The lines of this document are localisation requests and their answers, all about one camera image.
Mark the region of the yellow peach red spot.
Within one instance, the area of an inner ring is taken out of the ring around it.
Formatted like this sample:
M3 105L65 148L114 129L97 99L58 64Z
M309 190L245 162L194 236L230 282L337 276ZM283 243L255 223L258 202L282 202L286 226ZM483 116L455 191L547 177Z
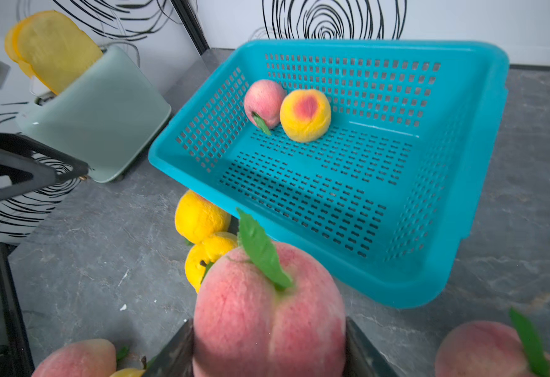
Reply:
M292 141L316 141L331 125L331 105L318 90L294 90L282 102L280 123Z

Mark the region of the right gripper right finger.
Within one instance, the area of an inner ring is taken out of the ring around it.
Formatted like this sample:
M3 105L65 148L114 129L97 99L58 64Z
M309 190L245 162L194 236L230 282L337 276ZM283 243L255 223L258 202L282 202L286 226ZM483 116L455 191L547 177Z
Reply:
M342 375L397 377L397 372L350 317L346 318L346 361Z

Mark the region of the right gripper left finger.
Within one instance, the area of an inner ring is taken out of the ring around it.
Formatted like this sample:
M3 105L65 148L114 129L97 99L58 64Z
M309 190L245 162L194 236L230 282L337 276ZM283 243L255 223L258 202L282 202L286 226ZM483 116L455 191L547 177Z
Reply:
M144 377L193 377L193 319L188 319L143 374Z

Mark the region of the pink peach with leaf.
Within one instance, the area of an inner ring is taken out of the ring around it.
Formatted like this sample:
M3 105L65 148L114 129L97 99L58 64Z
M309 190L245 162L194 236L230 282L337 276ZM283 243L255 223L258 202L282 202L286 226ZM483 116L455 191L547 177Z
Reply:
M346 310L331 274L238 214L238 247L210 267L197 295L193 374L341 376Z

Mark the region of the teal plastic basket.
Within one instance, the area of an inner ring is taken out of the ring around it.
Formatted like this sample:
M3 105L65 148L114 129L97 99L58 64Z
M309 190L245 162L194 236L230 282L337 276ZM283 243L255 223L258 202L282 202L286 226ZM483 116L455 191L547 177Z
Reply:
M443 291L470 234L508 70L483 42L255 40L177 112L149 162L374 301L415 308ZM328 132L260 131L243 111L260 79L324 93Z

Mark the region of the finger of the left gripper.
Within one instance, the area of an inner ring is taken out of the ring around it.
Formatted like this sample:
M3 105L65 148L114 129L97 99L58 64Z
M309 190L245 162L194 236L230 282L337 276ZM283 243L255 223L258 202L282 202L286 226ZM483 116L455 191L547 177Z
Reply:
M36 153L72 169L60 173L35 160ZM29 137L0 133L0 201L84 176L89 169L87 163Z

